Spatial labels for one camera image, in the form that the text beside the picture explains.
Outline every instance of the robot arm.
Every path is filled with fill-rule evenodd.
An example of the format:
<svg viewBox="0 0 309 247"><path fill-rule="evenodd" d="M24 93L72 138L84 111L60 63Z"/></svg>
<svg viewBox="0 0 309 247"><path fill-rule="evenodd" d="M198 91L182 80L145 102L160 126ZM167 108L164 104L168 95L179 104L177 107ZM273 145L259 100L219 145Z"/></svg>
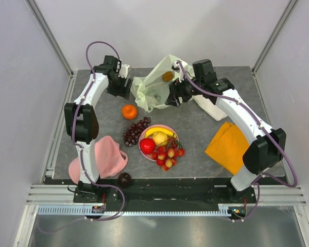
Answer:
<svg viewBox="0 0 309 247"><path fill-rule="evenodd" d="M217 79L210 60L205 59L193 63L195 72L193 82L198 88L210 92L212 96L204 94L192 86L184 77L184 73L181 72L181 66L186 71L187 63L183 61L173 63L172 69L179 72L179 79L170 84L170 94L166 104L179 106L183 102L188 102L193 95L202 95L226 112L243 132L250 144L250 147L243 155L244 165L233 176L231 183L237 191L248 188L259 174L279 162L283 158L283 155L277 150L250 113L239 105L242 103L248 107L233 84L226 78ZM261 127L270 133L273 139L284 150L286 141L285 132L282 129L274 130L272 126L260 119L251 109L250 111L259 120Z"/></svg>
<svg viewBox="0 0 309 247"><path fill-rule="evenodd" d="M128 68L129 65L122 64L114 56L105 56L104 63L94 67L95 81L93 74L90 74L89 81L80 96L73 103L64 106L66 131L72 136L74 115L80 105L78 116L82 115L82 119L77 119L74 137L79 163L81 164L83 159L87 174L94 182L99 179L94 149L99 125L94 109L104 90L114 96L129 99L132 80L127 78ZM80 181L90 184L82 167L80 167Z"/></svg>

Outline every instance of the grape bunch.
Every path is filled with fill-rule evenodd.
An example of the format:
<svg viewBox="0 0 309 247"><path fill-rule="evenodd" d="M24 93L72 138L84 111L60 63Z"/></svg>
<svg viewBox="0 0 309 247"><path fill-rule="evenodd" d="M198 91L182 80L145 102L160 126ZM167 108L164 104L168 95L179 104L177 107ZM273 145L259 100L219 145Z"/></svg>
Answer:
<svg viewBox="0 0 309 247"><path fill-rule="evenodd" d="M151 123L151 118L144 117L138 123L133 123L131 127L124 133L124 141L127 147L131 147L132 145L136 145L139 141L139 138L142 132L149 127L149 123Z"/></svg>

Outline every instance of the pink cloth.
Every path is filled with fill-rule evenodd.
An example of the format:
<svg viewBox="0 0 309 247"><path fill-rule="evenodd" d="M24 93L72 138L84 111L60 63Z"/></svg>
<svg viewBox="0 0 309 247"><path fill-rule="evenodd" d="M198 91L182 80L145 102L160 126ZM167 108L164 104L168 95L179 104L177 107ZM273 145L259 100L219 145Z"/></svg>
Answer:
<svg viewBox="0 0 309 247"><path fill-rule="evenodd" d="M116 176L127 165L127 155L119 149L119 144L112 137L104 136L95 143L95 160L102 179ZM80 179L79 158L75 158L68 167L71 180L77 184Z"/></svg>

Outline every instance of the orange towel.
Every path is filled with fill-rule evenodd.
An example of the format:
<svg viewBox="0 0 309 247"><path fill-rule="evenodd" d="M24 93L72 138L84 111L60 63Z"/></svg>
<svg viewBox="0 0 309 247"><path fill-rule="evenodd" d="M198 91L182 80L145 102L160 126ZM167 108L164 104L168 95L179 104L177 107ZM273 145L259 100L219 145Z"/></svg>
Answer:
<svg viewBox="0 0 309 247"><path fill-rule="evenodd" d="M243 166L243 155L249 144L237 125L225 122L218 130L205 153L236 175Z"/></svg>

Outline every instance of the red apple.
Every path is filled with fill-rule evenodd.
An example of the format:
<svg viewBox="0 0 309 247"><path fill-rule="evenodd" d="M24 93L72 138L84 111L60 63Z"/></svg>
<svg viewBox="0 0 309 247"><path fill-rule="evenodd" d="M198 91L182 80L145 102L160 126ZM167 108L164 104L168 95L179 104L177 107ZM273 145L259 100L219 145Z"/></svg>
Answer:
<svg viewBox="0 0 309 247"><path fill-rule="evenodd" d="M156 149L156 143L151 138L144 138L140 141L140 149L144 154L151 154Z"/></svg>

